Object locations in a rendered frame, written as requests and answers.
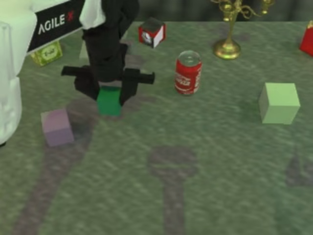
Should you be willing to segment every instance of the red coca-cola can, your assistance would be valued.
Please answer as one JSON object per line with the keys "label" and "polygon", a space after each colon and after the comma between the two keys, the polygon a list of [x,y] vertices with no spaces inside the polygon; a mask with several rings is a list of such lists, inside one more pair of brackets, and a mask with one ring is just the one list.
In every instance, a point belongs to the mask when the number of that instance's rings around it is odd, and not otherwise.
{"label": "red coca-cola can", "polygon": [[202,62],[198,53],[183,51],[176,61],[175,89],[180,94],[194,94],[199,89]]}

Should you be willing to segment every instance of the gold candlestick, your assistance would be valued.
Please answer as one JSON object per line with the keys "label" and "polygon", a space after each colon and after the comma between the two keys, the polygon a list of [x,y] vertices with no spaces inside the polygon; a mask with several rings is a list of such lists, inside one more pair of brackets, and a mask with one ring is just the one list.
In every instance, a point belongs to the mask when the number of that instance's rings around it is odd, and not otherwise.
{"label": "gold candlestick", "polygon": [[263,16],[268,13],[268,9],[275,3],[275,0],[262,0],[262,11],[257,14],[250,6],[242,5],[243,0],[211,0],[213,3],[218,3],[220,10],[224,14],[223,20],[229,22],[229,33],[226,39],[219,40],[214,44],[214,54],[225,60],[236,59],[241,52],[238,43],[232,40],[234,25],[239,13],[244,18],[250,19],[252,16]]}

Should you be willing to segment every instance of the small red box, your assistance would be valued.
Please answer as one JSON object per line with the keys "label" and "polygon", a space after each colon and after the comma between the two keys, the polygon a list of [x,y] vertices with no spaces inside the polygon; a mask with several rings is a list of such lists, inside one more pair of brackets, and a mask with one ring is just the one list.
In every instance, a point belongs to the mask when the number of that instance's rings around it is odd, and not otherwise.
{"label": "small red box", "polygon": [[139,26],[139,41],[155,48],[166,37],[166,25],[155,18],[149,18]]}
{"label": "small red box", "polygon": [[313,21],[310,21],[305,30],[300,50],[313,56]]}

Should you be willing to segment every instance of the yellow green box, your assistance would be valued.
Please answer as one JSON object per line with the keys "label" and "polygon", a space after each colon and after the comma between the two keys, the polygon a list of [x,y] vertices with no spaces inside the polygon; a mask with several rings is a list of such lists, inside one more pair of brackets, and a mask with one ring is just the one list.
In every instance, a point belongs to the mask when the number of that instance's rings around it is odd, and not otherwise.
{"label": "yellow green box", "polygon": [[52,61],[61,58],[63,56],[63,53],[60,42],[56,41],[42,49],[35,51],[30,56],[36,64],[40,66],[45,66]]}

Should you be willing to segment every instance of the purple cube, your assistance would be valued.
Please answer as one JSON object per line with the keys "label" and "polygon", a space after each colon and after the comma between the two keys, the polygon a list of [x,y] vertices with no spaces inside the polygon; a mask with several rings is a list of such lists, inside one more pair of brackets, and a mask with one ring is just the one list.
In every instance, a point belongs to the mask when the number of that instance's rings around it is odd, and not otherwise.
{"label": "purple cube", "polygon": [[50,147],[74,142],[66,109],[42,113],[41,122],[45,139]]}

